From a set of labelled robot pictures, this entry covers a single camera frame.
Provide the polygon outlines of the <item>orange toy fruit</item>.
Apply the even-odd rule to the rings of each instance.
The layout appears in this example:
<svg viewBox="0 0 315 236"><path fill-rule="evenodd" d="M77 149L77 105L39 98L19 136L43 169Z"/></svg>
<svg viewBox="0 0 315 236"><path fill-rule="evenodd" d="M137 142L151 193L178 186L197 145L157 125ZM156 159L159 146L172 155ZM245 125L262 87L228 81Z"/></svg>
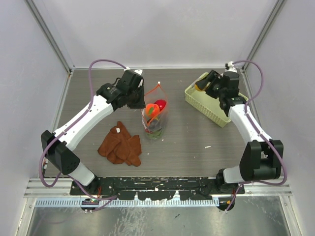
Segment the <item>orange toy fruit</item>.
<svg viewBox="0 0 315 236"><path fill-rule="evenodd" d="M209 82L206 82L206 83L199 83L199 82L196 82L194 84L194 88L197 90L197 91L205 91L207 89L207 87L209 86Z"/></svg>

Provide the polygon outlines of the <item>pale green perforated basket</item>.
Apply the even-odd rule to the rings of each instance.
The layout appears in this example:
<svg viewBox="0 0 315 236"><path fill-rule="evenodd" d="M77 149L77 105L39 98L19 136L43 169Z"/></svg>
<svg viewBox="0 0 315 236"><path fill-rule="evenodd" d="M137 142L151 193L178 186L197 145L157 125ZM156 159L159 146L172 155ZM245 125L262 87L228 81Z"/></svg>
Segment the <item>pale green perforated basket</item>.
<svg viewBox="0 0 315 236"><path fill-rule="evenodd" d="M203 91L197 91L194 83L204 79L208 72L199 76L189 87L185 89L185 101L196 108L199 112L216 123L220 127L224 127L231 120L226 116L224 111L219 107L219 100L211 98Z"/></svg>

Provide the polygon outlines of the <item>peach toy fruit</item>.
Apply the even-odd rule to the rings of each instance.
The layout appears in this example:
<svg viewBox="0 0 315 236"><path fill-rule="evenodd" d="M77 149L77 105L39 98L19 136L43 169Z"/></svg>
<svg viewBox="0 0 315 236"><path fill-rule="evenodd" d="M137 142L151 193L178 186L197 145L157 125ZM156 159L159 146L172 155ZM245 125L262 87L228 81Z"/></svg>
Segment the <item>peach toy fruit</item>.
<svg viewBox="0 0 315 236"><path fill-rule="evenodd" d="M154 118L160 113L158 105L154 103L149 103L145 108L145 115L149 118Z"/></svg>

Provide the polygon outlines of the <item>red apple toy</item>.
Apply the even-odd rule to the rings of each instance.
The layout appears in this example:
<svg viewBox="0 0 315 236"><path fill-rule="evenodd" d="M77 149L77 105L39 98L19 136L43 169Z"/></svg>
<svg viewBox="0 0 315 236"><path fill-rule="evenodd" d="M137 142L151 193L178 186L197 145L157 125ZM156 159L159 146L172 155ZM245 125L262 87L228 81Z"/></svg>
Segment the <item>red apple toy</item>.
<svg viewBox="0 0 315 236"><path fill-rule="evenodd" d="M167 105L167 102L163 99L159 99L155 102L156 105L158 105L159 111L161 112Z"/></svg>

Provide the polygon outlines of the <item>clear zip top bag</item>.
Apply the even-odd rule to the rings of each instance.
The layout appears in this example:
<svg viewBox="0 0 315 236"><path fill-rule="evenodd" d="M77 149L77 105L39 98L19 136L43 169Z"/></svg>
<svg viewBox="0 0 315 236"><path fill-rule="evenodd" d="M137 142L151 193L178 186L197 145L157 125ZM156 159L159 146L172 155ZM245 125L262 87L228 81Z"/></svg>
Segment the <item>clear zip top bag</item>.
<svg viewBox="0 0 315 236"><path fill-rule="evenodd" d="M144 94L145 108L141 110L142 125L149 140L162 137L168 122L168 97L161 82Z"/></svg>

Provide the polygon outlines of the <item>dark purple plum toy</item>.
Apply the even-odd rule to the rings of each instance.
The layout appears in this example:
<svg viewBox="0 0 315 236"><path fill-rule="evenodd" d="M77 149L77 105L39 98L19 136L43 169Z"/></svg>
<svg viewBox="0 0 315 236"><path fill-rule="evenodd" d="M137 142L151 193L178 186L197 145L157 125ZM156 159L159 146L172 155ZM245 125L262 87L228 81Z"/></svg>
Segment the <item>dark purple plum toy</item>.
<svg viewBox="0 0 315 236"><path fill-rule="evenodd" d="M147 130L150 132L154 132L162 129L162 120L158 118L151 118L147 123Z"/></svg>

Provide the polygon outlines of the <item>green leafy vegetable toy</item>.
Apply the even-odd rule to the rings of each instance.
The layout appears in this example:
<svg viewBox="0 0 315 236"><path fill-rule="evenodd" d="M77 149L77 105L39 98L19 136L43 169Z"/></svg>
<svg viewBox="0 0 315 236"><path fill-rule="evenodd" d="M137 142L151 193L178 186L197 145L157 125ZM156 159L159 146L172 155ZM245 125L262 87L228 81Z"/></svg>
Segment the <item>green leafy vegetable toy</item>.
<svg viewBox="0 0 315 236"><path fill-rule="evenodd" d="M162 134L163 134L163 131L161 129L154 132L145 132L146 137L151 140L160 138Z"/></svg>

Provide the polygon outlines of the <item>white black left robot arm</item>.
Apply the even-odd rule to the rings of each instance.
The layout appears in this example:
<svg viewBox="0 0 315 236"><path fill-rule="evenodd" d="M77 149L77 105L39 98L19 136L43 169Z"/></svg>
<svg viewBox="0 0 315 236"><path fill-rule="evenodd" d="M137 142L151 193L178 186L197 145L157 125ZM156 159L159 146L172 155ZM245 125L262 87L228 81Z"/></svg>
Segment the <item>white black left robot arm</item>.
<svg viewBox="0 0 315 236"><path fill-rule="evenodd" d="M99 178L73 151L93 127L118 108L128 106L131 109L143 109L145 107L142 73L141 69L126 69L114 84L102 85L92 96L91 102L68 123L54 132L46 130L41 135L45 158L61 174L73 178L88 195L97 192L100 185Z"/></svg>

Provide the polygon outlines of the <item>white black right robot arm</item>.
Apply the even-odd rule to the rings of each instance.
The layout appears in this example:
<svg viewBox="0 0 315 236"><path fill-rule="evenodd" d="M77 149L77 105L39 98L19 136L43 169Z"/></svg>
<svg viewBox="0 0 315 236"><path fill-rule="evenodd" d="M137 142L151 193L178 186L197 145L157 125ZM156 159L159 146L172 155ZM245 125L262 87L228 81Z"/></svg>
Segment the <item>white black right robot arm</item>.
<svg viewBox="0 0 315 236"><path fill-rule="evenodd" d="M195 81L194 88L219 101L221 110L236 125L246 144L239 165L217 173L217 190L226 194L233 184L251 182L272 185L271 180L279 177L283 179L277 185L283 185L287 180L284 145L267 135L253 117L249 102L239 93L239 74L232 70L222 74L211 70Z"/></svg>

